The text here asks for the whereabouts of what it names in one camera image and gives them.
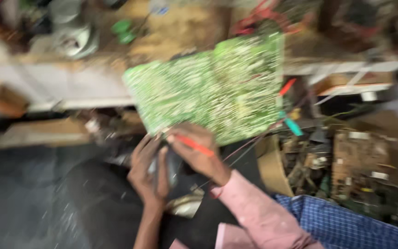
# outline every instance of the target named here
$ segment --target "cardboard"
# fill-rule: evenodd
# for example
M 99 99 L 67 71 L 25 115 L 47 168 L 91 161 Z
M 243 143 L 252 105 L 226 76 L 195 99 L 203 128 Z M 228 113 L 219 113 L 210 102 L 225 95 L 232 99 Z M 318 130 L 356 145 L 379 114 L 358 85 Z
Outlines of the cardboard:
M 255 146 L 255 150 L 257 167 L 267 191 L 293 197 L 280 157 L 279 136 L 264 138 Z
M 18 118 L 23 116 L 28 107 L 28 101 L 20 94 L 0 83 L 0 115 Z

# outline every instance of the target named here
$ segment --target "old circuit board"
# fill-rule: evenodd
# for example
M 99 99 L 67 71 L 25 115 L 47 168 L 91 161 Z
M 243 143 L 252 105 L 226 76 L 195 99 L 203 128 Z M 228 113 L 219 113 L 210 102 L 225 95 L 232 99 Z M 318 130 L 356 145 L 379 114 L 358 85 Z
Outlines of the old circuit board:
M 255 136 L 277 120 L 283 51 L 281 33 L 237 37 L 213 51 L 136 66 L 123 79 L 151 134 L 190 121 L 225 145 Z

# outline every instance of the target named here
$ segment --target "human hand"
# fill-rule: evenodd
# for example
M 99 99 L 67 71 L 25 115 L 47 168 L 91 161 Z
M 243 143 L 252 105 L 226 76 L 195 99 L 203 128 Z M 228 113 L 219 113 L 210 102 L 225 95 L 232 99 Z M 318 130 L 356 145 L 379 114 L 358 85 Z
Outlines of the human hand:
M 219 156 L 218 146 L 213 133 L 196 124 L 181 123 L 171 127 L 167 132 L 167 141 L 174 151 L 181 156 L 196 172 L 211 178 L 216 184 L 224 186 L 228 183 L 231 170 Z M 198 150 L 176 139 L 176 135 L 183 135 L 214 152 L 213 156 L 205 156 Z
M 131 154 L 131 170 L 128 173 L 128 180 L 146 207 L 163 209 L 165 206 L 165 198 L 169 193 L 169 181 L 167 164 L 165 157 L 168 151 L 167 147 L 163 147 L 158 153 L 158 187 L 156 191 L 153 189 L 153 175 L 148 174 L 153 156 L 156 154 L 162 139 L 159 135 L 151 137 L 146 135 L 136 146 Z

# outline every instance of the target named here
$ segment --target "red cable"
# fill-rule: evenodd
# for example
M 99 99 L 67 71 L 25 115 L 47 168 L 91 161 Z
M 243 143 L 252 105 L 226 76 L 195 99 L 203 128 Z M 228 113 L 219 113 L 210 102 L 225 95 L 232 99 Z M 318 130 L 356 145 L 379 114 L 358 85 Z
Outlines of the red cable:
M 262 5 L 264 5 L 266 2 L 267 0 L 262 0 L 262 2 L 260 2 L 251 11 L 251 14 L 248 17 L 238 21 L 234 25 L 233 33 L 238 35 L 251 34 L 254 32 L 254 28 L 247 28 L 247 26 L 250 26 L 263 19 L 275 20 L 285 33 L 296 33 L 300 31 L 300 29 L 293 30 L 290 28 L 290 22 L 285 14 L 272 11 L 276 7 L 278 1 L 273 0 L 266 8 L 261 9 Z
M 279 92 L 279 95 L 283 96 L 285 93 L 288 92 L 288 90 L 290 89 L 290 87 L 294 84 L 294 82 L 296 82 L 296 78 L 290 79 L 285 85 L 284 87 L 282 87 L 282 89 Z

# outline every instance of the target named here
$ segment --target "wire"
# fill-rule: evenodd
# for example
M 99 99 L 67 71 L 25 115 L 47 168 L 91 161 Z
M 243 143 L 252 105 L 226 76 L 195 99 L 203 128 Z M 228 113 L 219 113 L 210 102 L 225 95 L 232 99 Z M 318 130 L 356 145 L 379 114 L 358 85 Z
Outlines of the wire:
M 352 79 L 351 79 L 348 83 L 346 83 L 345 86 L 346 86 L 346 87 L 349 87 L 349 86 L 355 85 L 355 84 L 356 84 L 357 82 L 359 82 L 359 80 L 362 79 L 363 76 L 365 76 L 370 70 L 371 70 L 371 66 L 370 66 L 370 65 L 367 66 L 367 67 L 364 67 L 364 68 L 363 68 L 362 70 L 360 70 L 354 77 L 352 77 Z M 323 104 L 323 103 L 327 102 L 328 100 L 330 100 L 330 99 L 334 98 L 335 96 L 337 96 L 339 93 L 340 93 L 340 92 L 334 91 L 331 95 L 327 96 L 326 98 L 322 99 L 321 101 L 317 102 L 317 103 L 314 104 L 314 105 Z
M 308 94 L 305 95 L 298 103 L 296 106 L 294 106 L 292 109 L 294 108 L 299 108 L 301 107 L 304 103 L 305 100 L 307 100 L 307 98 L 311 95 L 311 91 L 308 91 Z M 270 133 L 270 130 L 277 127 L 278 125 L 282 124 L 285 121 L 286 118 L 282 118 L 274 123 L 272 123 L 267 130 L 265 130 L 262 134 L 258 135 L 257 137 L 252 138 L 250 141 L 246 142 L 244 145 L 240 146 L 239 148 L 237 148 L 235 151 L 233 151 L 231 154 L 229 154 L 228 156 L 226 156 L 223 160 L 223 162 L 227 161 L 232 155 L 236 154 L 238 151 L 240 151 L 241 149 L 243 149 L 245 146 L 247 146 L 248 144 L 250 144 L 251 142 L 254 142 L 250 147 L 248 147 L 248 149 L 246 149 L 244 151 L 244 153 L 242 153 L 238 158 L 236 158 L 228 167 L 233 167 L 233 165 L 239 161 L 243 156 L 245 156 L 250 150 L 252 150 L 256 144 L 258 144 L 268 133 Z M 206 181 L 204 184 L 197 186 L 196 188 L 192 189 L 191 192 L 195 191 L 196 189 L 202 188 L 203 186 L 205 186 L 206 184 L 210 183 L 211 180 Z
M 272 0 L 271 3 L 266 7 L 261 9 L 261 7 L 267 2 L 267 0 L 262 0 L 252 11 L 251 14 L 238 21 L 235 23 L 233 26 L 233 33 L 234 34 L 239 34 L 239 35 L 247 35 L 251 34 L 254 31 L 254 28 L 248 27 L 255 22 L 263 19 L 271 19 L 275 20 L 277 24 L 281 27 L 281 29 L 285 33 L 296 33 L 299 32 L 300 29 L 291 29 L 291 23 L 287 19 L 287 16 L 285 14 L 279 13 L 279 12 L 274 12 L 272 11 L 277 3 L 279 2 L 278 0 Z

